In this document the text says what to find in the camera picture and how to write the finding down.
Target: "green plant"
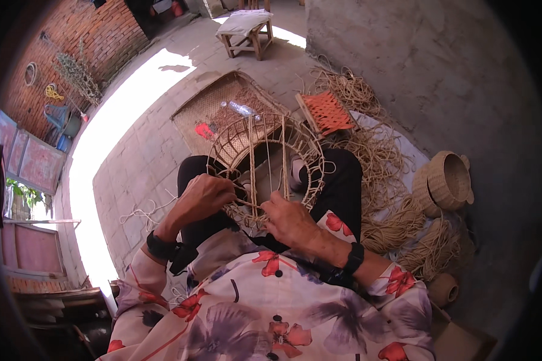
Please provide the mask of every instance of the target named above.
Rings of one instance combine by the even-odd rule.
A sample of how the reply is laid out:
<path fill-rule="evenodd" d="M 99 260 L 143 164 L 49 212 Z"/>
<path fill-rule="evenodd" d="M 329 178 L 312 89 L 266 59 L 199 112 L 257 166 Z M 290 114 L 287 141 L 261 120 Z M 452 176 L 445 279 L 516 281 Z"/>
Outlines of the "green plant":
<path fill-rule="evenodd" d="M 22 196 L 22 199 L 30 208 L 34 207 L 36 203 L 42 202 L 43 200 L 42 194 L 39 191 L 29 188 L 12 178 L 6 178 L 6 185 L 11 185 L 13 192 L 19 196 Z"/>
<path fill-rule="evenodd" d="M 98 106 L 101 103 L 102 94 L 98 89 L 98 84 L 94 82 L 94 78 L 88 70 L 82 38 L 79 41 L 79 52 L 80 58 L 78 60 L 70 54 L 58 53 L 56 57 L 60 65 L 52 63 L 52 67 L 68 83 L 76 88 L 80 95 L 86 97 L 94 106 Z"/>

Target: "clay pot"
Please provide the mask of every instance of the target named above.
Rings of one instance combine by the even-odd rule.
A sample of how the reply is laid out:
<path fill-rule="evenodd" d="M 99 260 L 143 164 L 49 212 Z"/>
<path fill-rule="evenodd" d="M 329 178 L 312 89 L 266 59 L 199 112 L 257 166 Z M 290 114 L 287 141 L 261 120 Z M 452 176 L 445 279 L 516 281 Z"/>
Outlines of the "clay pot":
<path fill-rule="evenodd" d="M 428 285 L 429 299 L 438 307 L 444 307 L 458 297 L 458 283 L 448 273 L 440 273 Z"/>

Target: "doorway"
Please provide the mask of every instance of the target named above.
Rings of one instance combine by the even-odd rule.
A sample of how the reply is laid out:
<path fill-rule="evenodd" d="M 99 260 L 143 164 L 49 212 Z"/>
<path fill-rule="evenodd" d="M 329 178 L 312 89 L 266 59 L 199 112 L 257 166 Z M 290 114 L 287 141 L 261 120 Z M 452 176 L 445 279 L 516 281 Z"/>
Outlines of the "doorway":
<path fill-rule="evenodd" d="M 185 0 L 125 0 L 125 3 L 149 40 L 189 11 Z"/>

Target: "wrist strap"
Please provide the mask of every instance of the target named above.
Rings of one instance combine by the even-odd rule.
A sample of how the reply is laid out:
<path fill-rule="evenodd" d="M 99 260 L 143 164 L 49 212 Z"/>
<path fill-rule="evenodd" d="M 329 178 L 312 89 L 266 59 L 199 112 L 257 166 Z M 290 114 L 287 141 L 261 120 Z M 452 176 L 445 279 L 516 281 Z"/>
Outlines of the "wrist strap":
<path fill-rule="evenodd" d="M 147 236 L 147 248 L 148 252 L 156 258 L 168 259 L 173 262 L 169 271 L 177 276 L 199 255 L 196 248 L 187 244 L 163 242 L 154 235 L 154 231 L 151 231 Z"/>
<path fill-rule="evenodd" d="M 343 266 L 343 271 L 352 276 L 363 263 L 363 246 L 359 242 L 351 243 L 351 251 L 347 255 L 347 263 Z"/>

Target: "hanging herbs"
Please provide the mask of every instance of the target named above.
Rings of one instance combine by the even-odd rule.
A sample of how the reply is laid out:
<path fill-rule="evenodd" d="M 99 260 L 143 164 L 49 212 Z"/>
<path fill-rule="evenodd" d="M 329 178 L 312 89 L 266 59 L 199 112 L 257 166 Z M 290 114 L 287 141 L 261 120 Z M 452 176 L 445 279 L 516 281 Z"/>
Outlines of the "hanging herbs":
<path fill-rule="evenodd" d="M 80 95 L 86 97 L 92 105 L 98 106 L 101 103 L 102 94 L 88 70 L 82 38 L 79 41 L 79 52 L 80 57 L 78 60 L 72 55 L 58 53 L 57 60 L 60 65 L 53 63 L 52 66 L 58 74 L 79 91 Z"/>

